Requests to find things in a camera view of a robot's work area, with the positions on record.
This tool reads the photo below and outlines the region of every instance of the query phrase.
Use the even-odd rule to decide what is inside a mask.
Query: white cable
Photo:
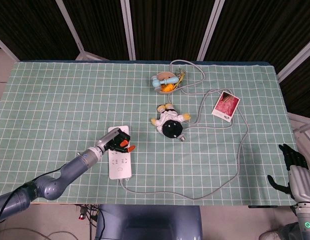
[[[195,122],[188,122],[190,125],[196,125],[199,123],[199,121],[201,120],[201,114],[202,114],[202,110],[203,110],[203,106],[204,106],[204,103],[205,103],[205,99],[206,97],[209,95],[209,94],[213,94],[213,93],[217,93],[217,92],[221,92],[221,91],[228,91],[230,92],[231,94],[232,91],[228,88],[220,88],[220,89],[211,89],[207,92],[194,92],[194,93],[190,93],[190,92],[185,92],[183,89],[184,88],[188,88],[190,86],[194,86],[194,85],[197,85],[197,84],[200,84],[202,83],[204,80],[205,80],[205,73],[203,72],[203,70],[198,67],[197,65],[195,65],[194,63],[190,62],[190,61],[186,61],[186,60],[181,60],[181,59],[178,59],[178,60],[174,60],[172,62],[170,62],[169,64],[169,70],[171,72],[173,72],[173,63],[175,62],[185,62],[185,63],[188,63],[192,66],[194,66],[196,69],[198,69],[202,75],[202,78],[201,80],[199,81],[196,81],[194,83],[191,83],[191,84],[188,84],[188,85],[184,85],[184,86],[178,86],[177,88],[175,88],[171,93],[169,93],[167,95],[167,100],[169,103],[172,103],[171,101],[171,98],[170,98],[170,94],[172,94],[173,92],[177,91],[177,90],[181,90],[182,93],[186,94],[186,95],[204,95],[202,100],[201,100],[201,103],[199,105],[199,108],[198,108],[198,113],[197,113],[197,118],[195,120]],[[243,121],[245,122],[246,124],[246,127],[247,127],[247,130],[246,130],[246,133],[245,135],[242,137],[242,139],[240,140],[240,143],[239,143],[239,146],[238,146],[238,150],[237,150],[237,156],[236,156],[236,165],[237,165],[237,172],[236,174],[231,177],[228,181],[226,181],[225,183],[223,183],[220,187],[216,188],[215,190],[213,190],[212,192],[206,194],[206,195],[203,195],[203,196],[200,196],[200,197],[189,197],[189,196],[185,196],[181,193],[177,193],[177,192],[173,192],[173,191],[147,191],[147,192],[141,192],[141,191],[133,191],[133,190],[130,190],[128,189],[126,186],[124,186],[123,184],[123,179],[120,179],[119,180],[119,184],[120,186],[127,192],[130,192],[130,193],[133,193],[133,194],[140,194],[140,195],[151,195],[151,194],[173,194],[173,195],[176,195],[176,196],[180,196],[182,198],[185,198],[185,199],[188,199],[188,200],[202,200],[204,198],[207,198],[211,195],[213,195],[215,192],[217,192],[218,190],[220,190],[221,188],[223,188],[225,185],[231,183],[235,178],[237,178],[240,174],[240,171],[241,171],[241,162],[240,162],[240,156],[241,156],[241,149],[242,149],[242,145],[243,145],[243,142],[245,140],[245,138],[247,137],[247,135],[249,134],[249,131],[250,131],[250,128],[249,128],[249,124],[247,123],[244,115],[242,114],[241,110],[239,107],[237,107],[237,110],[240,114],[240,116],[242,117]],[[189,127],[186,127],[184,128],[184,130],[189,130],[189,129],[197,129],[197,128],[204,128],[204,129],[215,129],[215,130],[223,130],[223,129],[229,129],[231,127],[233,127],[234,125],[234,121],[232,120],[231,121],[231,124],[229,126],[226,126],[226,127],[211,127],[211,126],[189,126]]]

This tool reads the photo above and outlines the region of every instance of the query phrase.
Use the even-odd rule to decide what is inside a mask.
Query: black plush head
[[[182,131],[183,127],[179,121],[168,120],[162,127],[163,134],[170,139],[177,138],[179,135],[181,135]]]

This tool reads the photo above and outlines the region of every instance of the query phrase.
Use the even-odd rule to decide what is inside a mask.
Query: black curtain
[[[64,0],[85,51],[129,60],[120,0]]]
[[[277,72],[310,41],[310,0],[226,0],[205,61],[266,61]]]
[[[0,0],[0,40],[19,60],[75,60],[80,53],[55,0]]]
[[[287,111],[310,118],[310,57],[281,83]]]
[[[130,0],[137,60],[196,60],[214,0]]]

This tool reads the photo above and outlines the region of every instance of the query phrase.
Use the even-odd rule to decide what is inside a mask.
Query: white power strip
[[[115,128],[120,128],[124,133],[130,134],[129,126],[112,126],[108,132]],[[112,180],[129,179],[132,177],[131,153],[108,150],[108,174]]]

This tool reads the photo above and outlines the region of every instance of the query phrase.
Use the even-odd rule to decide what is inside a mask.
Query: robotic arm
[[[275,183],[268,175],[270,185],[278,191],[290,194],[297,204],[294,206],[303,240],[310,240],[310,170],[305,157],[288,145],[279,145],[288,171],[288,186]]]
[[[0,221],[26,210],[37,198],[47,200],[58,199],[65,189],[90,167],[102,159],[107,150],[121,153],[131,152],[135,146],[127,147],[131,137],[118,127],[97,141],[72,161],[60,169],[60,177],[54,178],[46,174],[24,183],[13,192],[0,196]]]

